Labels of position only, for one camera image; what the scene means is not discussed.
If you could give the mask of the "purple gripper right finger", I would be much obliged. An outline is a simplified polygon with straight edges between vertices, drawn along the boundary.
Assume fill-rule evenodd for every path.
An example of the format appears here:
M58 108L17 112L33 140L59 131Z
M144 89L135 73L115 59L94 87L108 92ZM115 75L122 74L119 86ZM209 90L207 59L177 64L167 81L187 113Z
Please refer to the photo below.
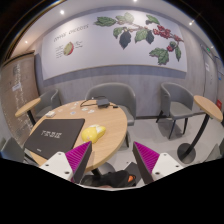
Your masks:
M133 154L145 184L183 169L183 166L168 153L159 154L136 141L133 142Z

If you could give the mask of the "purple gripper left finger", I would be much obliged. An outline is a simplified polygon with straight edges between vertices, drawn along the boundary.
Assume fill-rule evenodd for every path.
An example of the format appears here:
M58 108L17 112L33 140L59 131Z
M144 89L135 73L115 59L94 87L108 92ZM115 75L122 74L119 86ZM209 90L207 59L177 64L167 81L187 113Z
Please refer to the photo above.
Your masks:
M57 152L47 160L41 169L65 180L79 184L92 152L92 142L86 142L67 153Z

